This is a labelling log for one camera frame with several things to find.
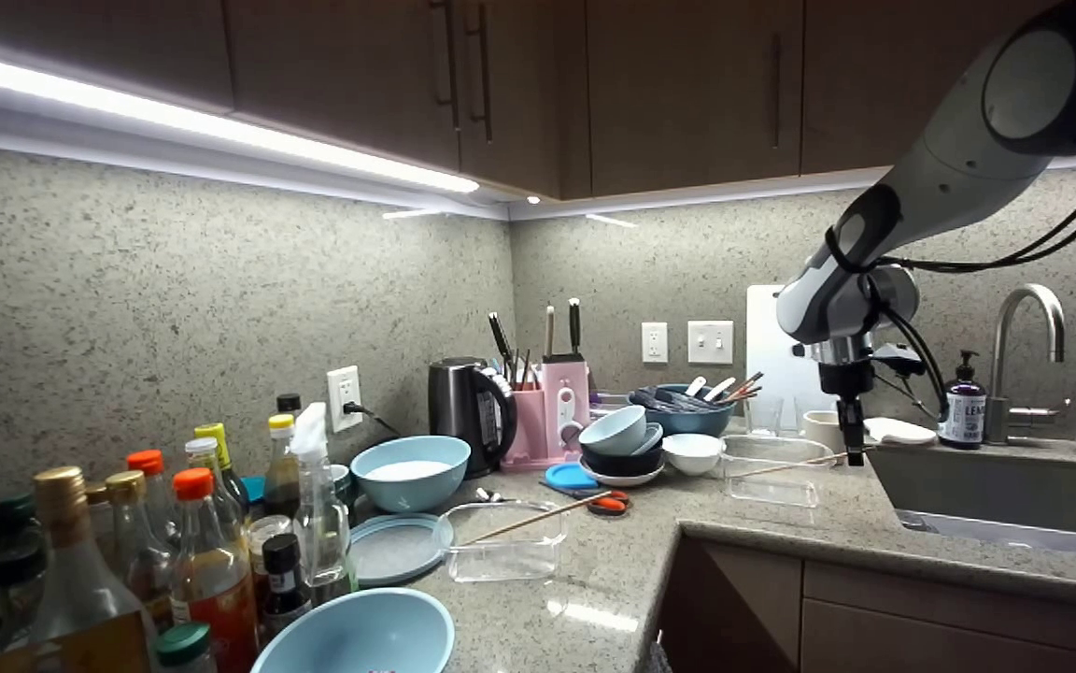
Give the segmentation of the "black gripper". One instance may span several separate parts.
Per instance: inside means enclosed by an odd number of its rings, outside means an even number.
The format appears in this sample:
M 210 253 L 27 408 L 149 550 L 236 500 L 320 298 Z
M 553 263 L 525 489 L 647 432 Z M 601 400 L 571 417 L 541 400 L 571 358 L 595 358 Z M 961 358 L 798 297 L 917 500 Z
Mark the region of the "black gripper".
M 819 387 L 825 397 L 838 400 L 845 459 L 861 466 L 868 464 L 868 435 L 861 425 L 861 397 L 873 390 L 873 362 L 868 338 L 832 338 L 812 344 L 807 354 L 819 365 Z

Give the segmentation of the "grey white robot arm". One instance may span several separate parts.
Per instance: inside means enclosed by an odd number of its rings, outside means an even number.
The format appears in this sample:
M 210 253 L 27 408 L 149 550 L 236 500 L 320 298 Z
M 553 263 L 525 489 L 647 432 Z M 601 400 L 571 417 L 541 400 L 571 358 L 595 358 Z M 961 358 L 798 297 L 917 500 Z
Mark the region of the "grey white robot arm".
M 1025 193 L 1053 156 L 1076 156 L 1076 0 L 990 40 L 917 137 L 822 237 L 776 297 L 776 326 L 819 362 L 845 455 L 861 464 L 870 329 L 910 319 L 916 263 L 895 246 L 975 225 Z

